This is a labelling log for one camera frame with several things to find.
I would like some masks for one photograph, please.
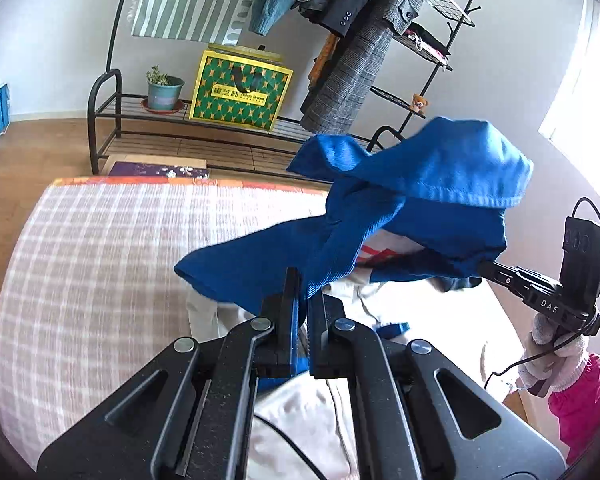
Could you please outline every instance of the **window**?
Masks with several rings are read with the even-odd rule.
[[[585,0],[578,40],[540,133],[600,194],[600,3]]]

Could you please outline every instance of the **orange cloth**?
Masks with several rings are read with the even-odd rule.
[[[315,85],[315,82],[318,81],[320,73],[324,68],[324,64],[331,59],[339,39],[340,38],[335,34],[330,34],[327,40],[324,42],[320,54],[318,54],[318,57],[315,59],[314,67],[311,69],[311,72],[309,72],[309,88],[312,88]]]

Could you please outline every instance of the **metal screw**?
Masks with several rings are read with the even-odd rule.
[[[356,327],[356,323],[346,317],[336,319],[334,325],[338,330],[342,330],[343,332],[351,332]]]
[[[431,343],[424,341],[424,339],[414,339],[411,341],[411,351],[414,354],[425,355],[431,352]]]
[[[266,317],[254,317],[251,320],[251,328],[257,330],[258,332],[264,332],[265,330],[269,330],[269,328],[271,328],[271,321]]]
[[[192,338],[181,337],[180,339],[176,339],[175,343],[173,343],[173,348],[176,352],[186,354],[187,352],[191,352],[195,345],[196,343]]]

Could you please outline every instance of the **flower pot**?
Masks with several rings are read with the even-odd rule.
[[[149,83],[149,93],[146,101],[151,110],[173,110],[180,98],[180,90],[184,81],[179,77],[169,76],[168,86]]]

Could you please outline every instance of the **white cloth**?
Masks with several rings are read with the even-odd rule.
[[[394,341],[428,340],[480,386],[522,352],[513,325],[486,282],[440,292],[429,280],[360,285],[344,278],[324,291],[342,301],[347,317],[367,326],[408,322],[411,329]],[[488,392],[504,400],[517,377],[511,370],[491,378]]]
[[[187,292],[186,308],[191,336],[200,343],[224,337],[234,326],[254,317],[235,303],[210,300],[192,287]]]
[[[330,480],[358,478],[346,379],[304,373],[256,403],[255,412],[284,431]],[[271,428],[254,418],[247,478],[313,479],[314,473]]]

